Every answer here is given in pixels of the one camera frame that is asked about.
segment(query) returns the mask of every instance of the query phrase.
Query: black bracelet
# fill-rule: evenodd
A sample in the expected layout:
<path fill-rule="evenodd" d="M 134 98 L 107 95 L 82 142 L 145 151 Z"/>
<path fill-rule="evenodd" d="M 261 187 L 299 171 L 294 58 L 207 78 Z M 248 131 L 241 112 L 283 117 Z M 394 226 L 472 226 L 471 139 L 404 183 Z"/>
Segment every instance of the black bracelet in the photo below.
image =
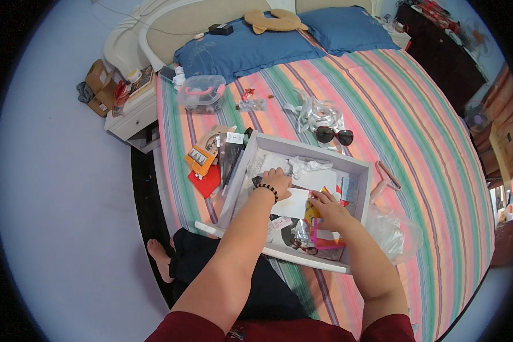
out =
<path fill-rule="evenodd" d="M 279 197 L 277 196 L 277 191 L 275 191 L 274 187 L 270 187 L 268 184 L 263 184 L 263 183 L 260 183 L 259 185 L 257 185 L 255 187 L 256 188 L 267 188 L 268 190 L 272 191 L 274 193 L 274 195 L 276 196 L 276 201 L 275 203 L 277 203 L 277 200 L 279 199 Z"/>

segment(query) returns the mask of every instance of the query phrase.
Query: dark wooden cabinet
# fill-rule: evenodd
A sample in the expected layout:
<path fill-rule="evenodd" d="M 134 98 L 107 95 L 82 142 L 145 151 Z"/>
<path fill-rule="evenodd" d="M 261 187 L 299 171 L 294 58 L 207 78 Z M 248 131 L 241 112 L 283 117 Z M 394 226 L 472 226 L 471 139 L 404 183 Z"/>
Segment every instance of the dark wooden cabinet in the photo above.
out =
<path fill-rule="evenodd" d="M 445 31 L 408 5 L 397 10 L 397 21 L 408 25 L 411 44 L 407 52 L 424 68 L 459 116 L 464 106 L 485 84 L 473 58 Z"/>

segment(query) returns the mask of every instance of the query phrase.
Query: gray cloth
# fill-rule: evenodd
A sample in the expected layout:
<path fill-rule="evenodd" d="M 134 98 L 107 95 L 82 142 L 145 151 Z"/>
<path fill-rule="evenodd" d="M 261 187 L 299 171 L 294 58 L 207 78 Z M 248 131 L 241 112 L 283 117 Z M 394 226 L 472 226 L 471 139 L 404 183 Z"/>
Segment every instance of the gray cloth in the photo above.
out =
<path fill-rule="evenodd" d="M 78 101 L 86 105 L 95 97 L 93 90 L 91 90 L 89 85 L 85 82 L 78 83 L 76 90 L 80 93 L 80 95 L 78 95 Z"/>

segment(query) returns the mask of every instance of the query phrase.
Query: gray floor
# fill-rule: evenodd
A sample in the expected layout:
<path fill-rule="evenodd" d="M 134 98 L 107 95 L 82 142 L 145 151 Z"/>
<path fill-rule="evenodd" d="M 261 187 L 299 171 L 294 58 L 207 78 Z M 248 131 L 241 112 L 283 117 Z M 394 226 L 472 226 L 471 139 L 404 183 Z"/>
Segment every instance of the gray floor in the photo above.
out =
<path fill-rule="evenodd" d="M 490 269 L 460 320 L 443 342 L 478 341 L 508 293 L 513 267 Z"/>

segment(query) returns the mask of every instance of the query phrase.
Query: cardboard box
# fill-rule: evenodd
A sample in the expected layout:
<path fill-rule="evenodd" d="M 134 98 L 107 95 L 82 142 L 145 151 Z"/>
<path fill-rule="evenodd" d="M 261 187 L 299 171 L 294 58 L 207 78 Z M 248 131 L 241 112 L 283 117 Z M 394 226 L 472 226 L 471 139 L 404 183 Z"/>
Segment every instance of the cardboard box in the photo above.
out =
<path fill-rule="evenodd" d="M 107 116 L 107 113 L 110 109 L 105 104 L 103 104 L 99 99 L 94 97 L 91 101 L 87 103 L 87 105 L 93 109 L 93 111 L 99 114 L 100 117 L 104 118 Z"/>
<path fill-rule="evenodd" d="M 91 90 L 96 94 L 101 91 L 108 77 L 107 69 L 104 66 L 103 60 L 96 60 L 89 72 L 87 72 L 85 82 L 89 85 Z"/>
<path fill-rule="evenodd" d="M 116 82 L 112 79 L 112 73 L 110 73 L 104 80 L 103 86 L 99 92 L 95 92 L 95 97 L 107 106 L 108 110 L 114 108 L 114 92 L 117 88 Z"/>
<path fill-rule="evenodd" d="M 282 154 L 284 156 L 295 157 L 297 155 L 312 158 L 315 160 L 327 160 L 333 163 L 333 170 L 339 173 L 357 174 L 357 189 L 359 194 L 356 200 L 356 209 L 354 217 L 365 225 L 367 219 L 367 211 L 369 209 L 370 187 L 372 181 L 372 163 L 357 160 L 347 155 L 326 150 L 324 148 L 311 146 L 301 142 L 291 141 L 283 138 L 274 137 L 272 135 L 262 134 L 253 131 L 251 139 L 245 149 L 243 157 L 239 162 L 239 167 L 233 178 L 230 180 L 228 194 L 219 221 L 216 225 L 206 224 L 196 221 L 195 227 L 217 237 L 222 237 L 225 229 L 230 224 L 233 215 L 233 209 L 241 190 L 243 179 L 247 170 L 247 165 L 253 158 L 253 154 L 258 148 L 265 149 L 270 152 Z M 301 249 L 294 250 L 292 247 L 285 245 L 281 239 L 281 232 L 276 231 L 279 236 L 275 236 L 271 243 L 266 243 L 262 250 L 263 254 L 301 264 L 321 270 L 340 272 L 351 274 L 349 267 L 349 251 L 344 248 L 340 261 L 311 256 Z"/>

